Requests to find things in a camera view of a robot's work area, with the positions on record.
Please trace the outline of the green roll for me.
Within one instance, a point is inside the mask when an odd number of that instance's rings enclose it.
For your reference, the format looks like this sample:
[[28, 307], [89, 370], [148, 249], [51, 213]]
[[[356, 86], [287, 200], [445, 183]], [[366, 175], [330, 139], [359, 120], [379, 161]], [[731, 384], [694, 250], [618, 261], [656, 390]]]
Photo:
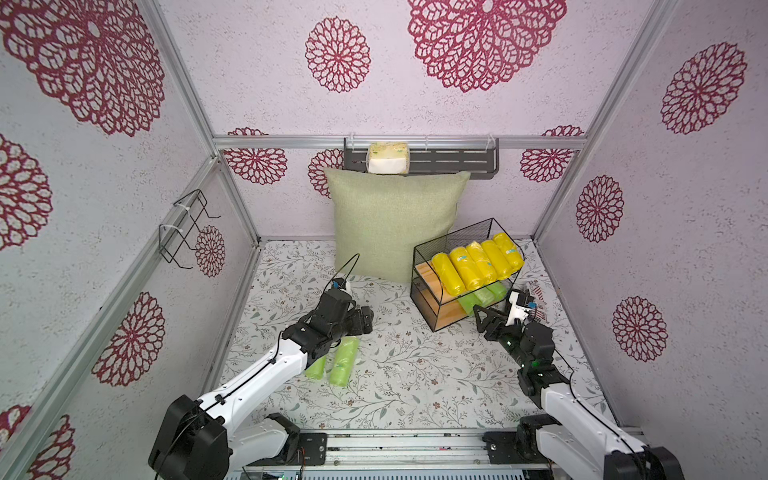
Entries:
[[475, 303], [483, 307], [487, 307], [496, 302], [495, 294], [488, 288], [484, 287], [474, 292]]
[[502, 301], [508, 293], [507, 285], [500, 281], [488, 285], [487, 289], [493, 295], [493, 302]]
[[319, 359], [315, 360], [311, 366], [309, 366], [305, 372], [304, 375], [311, 380], [322, 380], [326, 373], [326, 362], [327, 362], [327, 356], [324, 355], [320, 357]]
[[355, 365], [360, 339], [347, 336], [337, 348], [334, 365], [330, 371], [329, 383], [337, 387], [347, 387]]

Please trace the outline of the green roll diagonal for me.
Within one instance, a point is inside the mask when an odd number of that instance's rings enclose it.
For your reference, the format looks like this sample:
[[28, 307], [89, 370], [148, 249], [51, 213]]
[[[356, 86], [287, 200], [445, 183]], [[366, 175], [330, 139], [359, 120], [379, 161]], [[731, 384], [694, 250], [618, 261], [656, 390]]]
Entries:
[[475, 293], [468, 293], [458, 297], [457, 301], [467, 316], [473, 316], [474, 307], [481, 304], [479, 297]]

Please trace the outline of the yellow roll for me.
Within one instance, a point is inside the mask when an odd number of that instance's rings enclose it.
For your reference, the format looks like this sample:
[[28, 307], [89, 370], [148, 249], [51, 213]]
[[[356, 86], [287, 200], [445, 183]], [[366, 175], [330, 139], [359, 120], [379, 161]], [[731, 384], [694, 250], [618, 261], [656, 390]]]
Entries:
[[520, 271], [524, 266], [524, 257], [518, 245], [506, 233], [503, 232], [497, 233], [493, 237], [493, 240], [507, 259], [507, 262], [511, 267], [511, 271], [513, 273]]
[[481, 247], [496, 271], [498, 280], [509, 278], [513, 271], [512, 266], [498, 245], [493, 240], [485, 240]]
[[466, 250], [468, 256], [474, 262], [483, 284], [489, 285], [494, 283], [497, 280], [497, 272], [482, 248], [482, 245], [477, 241], [473, 241], [466, 246]]
[[435, 254], [431, 259], [431, 264], [443, 288], [449, 295], [458, 297], [466, 292], [464, 283], [446, 253], [439, 252]]
[[454, 248], [449, 253], [449, 258], [468, 291], [474, 291], [484, 286], [483, 277], [465, 247]]

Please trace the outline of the green roll front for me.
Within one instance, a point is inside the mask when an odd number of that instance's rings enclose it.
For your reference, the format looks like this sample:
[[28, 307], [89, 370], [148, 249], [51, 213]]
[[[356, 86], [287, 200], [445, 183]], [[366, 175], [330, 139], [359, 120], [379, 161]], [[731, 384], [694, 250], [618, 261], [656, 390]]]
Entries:
[[475, 303], [483, 307], [487, 307], [496, 302], [495, 294], [488, 288], [484, 287], [474, 292]]

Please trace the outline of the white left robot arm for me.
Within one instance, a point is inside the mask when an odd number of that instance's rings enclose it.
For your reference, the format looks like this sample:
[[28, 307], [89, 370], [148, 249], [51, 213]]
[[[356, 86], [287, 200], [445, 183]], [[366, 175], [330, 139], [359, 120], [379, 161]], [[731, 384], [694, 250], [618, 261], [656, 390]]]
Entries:
[[331, 288], [246, 370], [197, 399], [174, 400], [148, 458], [156, 478], [223, 479], [254, 462], [299, 459], [301, 430], [285, 416], [270, 414], [251, 427], [244, 421], [343, 338], [371, 333], [373, 319], [370, 307], [357, 305], [344, 289]]

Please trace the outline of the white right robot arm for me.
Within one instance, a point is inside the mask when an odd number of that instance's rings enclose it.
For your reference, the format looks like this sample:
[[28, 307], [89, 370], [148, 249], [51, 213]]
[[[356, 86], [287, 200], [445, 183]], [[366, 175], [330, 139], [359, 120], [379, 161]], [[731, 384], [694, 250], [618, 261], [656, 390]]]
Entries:
[[664, 447], [630, 435], [575, 393], [554, 364], [553, 330], [510, 312], [475, 306], [479, 333], [501, 344], [519, 369], [520, 389], [543, 412], [519, 420], [515, 455], [558, 465], [573, 479], [682, 479], [683, 469]]

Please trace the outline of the green cushion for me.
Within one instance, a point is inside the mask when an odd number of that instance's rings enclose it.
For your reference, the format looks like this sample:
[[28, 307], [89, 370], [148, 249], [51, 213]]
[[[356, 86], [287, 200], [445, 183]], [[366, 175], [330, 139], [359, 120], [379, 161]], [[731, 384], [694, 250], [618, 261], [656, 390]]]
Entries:
[[408, 283], [416, 245], [449, 232], [467, 172], [386, 176], [324, 170], [334, 207], [335, 267], [358, 255], [358, 275]]

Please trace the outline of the white yellow sponge pack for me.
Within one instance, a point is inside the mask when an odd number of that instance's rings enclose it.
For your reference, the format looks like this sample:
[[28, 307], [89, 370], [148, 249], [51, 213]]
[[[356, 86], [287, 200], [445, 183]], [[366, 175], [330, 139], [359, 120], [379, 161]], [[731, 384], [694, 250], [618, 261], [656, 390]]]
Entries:
[[410, 149], [405, 142], [374, 142], [366, 156], [366, 170], [376, 175], [407, 175]]

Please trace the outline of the metal base rail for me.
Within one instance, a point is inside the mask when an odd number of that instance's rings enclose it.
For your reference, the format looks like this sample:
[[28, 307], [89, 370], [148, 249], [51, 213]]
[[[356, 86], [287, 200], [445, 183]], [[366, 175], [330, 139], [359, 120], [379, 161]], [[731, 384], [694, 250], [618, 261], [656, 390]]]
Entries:
[[229, 479], [604, 479], [593, 459], [559, 425], [535, 435], [514, 429], [307, 430], [292, 460], [256, 460]]

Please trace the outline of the grey wall rack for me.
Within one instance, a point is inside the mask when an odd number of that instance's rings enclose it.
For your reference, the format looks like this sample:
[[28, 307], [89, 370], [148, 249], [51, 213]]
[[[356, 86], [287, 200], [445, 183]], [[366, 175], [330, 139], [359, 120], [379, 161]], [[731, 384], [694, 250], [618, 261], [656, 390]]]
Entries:
[[[367, 173], [367, 148], [356, 147], [344, 139], [343, 169]], [[409, 175], [437, 175], [469, 172], [472, 180], [490, 180], [499, 171], [498, 148], [428, 148], [410, 151]]]

